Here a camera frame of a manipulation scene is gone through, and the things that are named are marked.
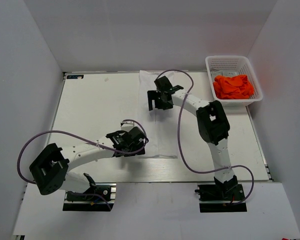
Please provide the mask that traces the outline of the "white t shirt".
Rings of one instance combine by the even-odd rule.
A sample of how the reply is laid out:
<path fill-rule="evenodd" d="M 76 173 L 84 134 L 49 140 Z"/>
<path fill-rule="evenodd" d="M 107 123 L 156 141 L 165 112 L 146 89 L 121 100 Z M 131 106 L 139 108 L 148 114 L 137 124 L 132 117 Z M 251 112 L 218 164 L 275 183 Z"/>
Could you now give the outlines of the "white t shirt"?
<path fill-rule="evenodd" d="M 158 72 L 139 72 L 139 91 L 137 103 L 137 121 L 144 127 L 149 143 L 145 147 L 143 158 L 177 159 L 177 118 L 176 108 L 149 110 L 148 91 L 155 90 Z"/>

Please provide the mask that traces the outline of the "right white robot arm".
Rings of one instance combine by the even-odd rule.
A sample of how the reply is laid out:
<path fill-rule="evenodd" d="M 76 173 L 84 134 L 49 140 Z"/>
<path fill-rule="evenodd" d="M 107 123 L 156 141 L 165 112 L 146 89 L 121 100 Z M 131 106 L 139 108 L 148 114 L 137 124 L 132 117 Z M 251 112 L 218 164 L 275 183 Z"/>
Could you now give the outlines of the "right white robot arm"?
<path fill-rule="evenodd" d="M 189 91 L 184 91 L 180 85 L 173 86 L 166 76 L 157 77 L 154 84 L 156 90 L 147 92 L 150 111 L 154 108 L 169 110 L 174 106 L 180 107 L 177 121 L 177 144 L 184 165 L 196 174 L 214 173 L 216 195 L 223 200 L 228 199 L 233 195 L 238 180 L 231 166 L 228 151 L 230 124 L 222 104 L 217 100 L 211 102 L 202 100 L 190 94 Z M 199 135 L 207 143 L 211 153 L 213 170 L 194 170 L 185 160 L 180 136 L 181 118 L 184 110 L 196 117 Z"/>

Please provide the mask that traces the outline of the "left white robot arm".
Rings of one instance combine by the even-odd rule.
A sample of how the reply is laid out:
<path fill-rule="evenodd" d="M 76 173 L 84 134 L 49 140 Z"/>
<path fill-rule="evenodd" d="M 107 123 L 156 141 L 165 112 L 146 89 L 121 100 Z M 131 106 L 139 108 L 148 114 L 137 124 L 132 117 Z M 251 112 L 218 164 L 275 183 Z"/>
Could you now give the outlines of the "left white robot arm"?
<path fill-rule="evenodd" d="M 130 131 L 108 133 L 99 140 L 86 140 L 77 146 L 60 147 L 51 143 L 36 157 L 29 170 L 41 195 L 65 190 L 89 200 L 96 193 L 93 179 L 86 173 L 72 172 L 73 169 L 101 159 L 144 155 L 147 143 L 147 136 L 137 126 Z"/>

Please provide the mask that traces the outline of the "white plastic basket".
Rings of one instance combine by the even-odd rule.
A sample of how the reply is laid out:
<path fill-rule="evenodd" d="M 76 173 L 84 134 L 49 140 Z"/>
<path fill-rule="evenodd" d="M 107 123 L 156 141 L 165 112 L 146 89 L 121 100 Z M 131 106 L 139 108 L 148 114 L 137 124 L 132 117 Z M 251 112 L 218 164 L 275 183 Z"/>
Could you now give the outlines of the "white plastic basket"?
<path fill-rule="evenodd" d="M 263 99 L 258 78 L 247 57 L 239 55 L 213 55 L 205 58 L 205 65 L 213 98 L 220 101 L 224 107 L 246 107 L 254 102 L 260 102 Z M 246 75 L 247 80 L 254 88 L 254 93 L 248 99 L 220 99 L 217 97 L 213 86 L 215 77 L 218 75 L 224 77 Z"/>

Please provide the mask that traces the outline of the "orange t shirt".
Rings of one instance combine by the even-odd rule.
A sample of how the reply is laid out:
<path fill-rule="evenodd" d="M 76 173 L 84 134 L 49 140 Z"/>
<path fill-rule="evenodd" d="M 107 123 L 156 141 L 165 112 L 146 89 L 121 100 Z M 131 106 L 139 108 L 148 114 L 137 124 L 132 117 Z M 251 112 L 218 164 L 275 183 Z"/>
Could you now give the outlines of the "orange t shirt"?
<path fill-rule="evenodd" d="M 217 75 L 213 82 L 216 97 L 221 100 L 249 99 L 255 89 L 245 74 L 233 77 Z"/>

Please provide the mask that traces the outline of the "blue table label sticker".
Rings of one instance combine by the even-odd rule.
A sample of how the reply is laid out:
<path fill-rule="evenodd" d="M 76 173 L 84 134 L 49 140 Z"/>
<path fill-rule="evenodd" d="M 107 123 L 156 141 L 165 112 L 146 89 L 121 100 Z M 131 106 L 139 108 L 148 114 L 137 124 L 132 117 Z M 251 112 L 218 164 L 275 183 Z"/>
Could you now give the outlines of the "blue table label sticker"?
<path fill-rule="evenodd" d="M 73 74 L 73 75 L 67 75 L 66 79 L 70 80 L 78 80 L 78 79 L 83 79 L 84 75 L 83 74 Z"/>

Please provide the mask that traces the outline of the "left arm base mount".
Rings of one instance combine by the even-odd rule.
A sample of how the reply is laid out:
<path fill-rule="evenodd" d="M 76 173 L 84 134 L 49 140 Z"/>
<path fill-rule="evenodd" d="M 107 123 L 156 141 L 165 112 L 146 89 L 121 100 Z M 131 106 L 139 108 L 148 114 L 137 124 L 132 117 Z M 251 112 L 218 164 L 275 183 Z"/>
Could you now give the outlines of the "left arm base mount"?
<path fill-rule="evenodd" d="M 110 212 L 116 199 L 115 183 L 97 183 L 84 193 L 66 192 L 64 212 Z"/>

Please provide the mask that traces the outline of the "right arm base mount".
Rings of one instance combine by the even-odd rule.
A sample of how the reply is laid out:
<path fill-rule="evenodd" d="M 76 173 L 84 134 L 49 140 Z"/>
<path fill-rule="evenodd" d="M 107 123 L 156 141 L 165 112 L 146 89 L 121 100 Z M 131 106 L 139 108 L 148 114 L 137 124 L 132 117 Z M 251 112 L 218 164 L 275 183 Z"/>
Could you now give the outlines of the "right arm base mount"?
<path fill-rule="evenodd" d="M 243 213 L 247 212 L 243 186 L 238 184 L 225 196 L 214 184 L 200 184 L 194 193 L 199 197 L 200 213 Z"/>

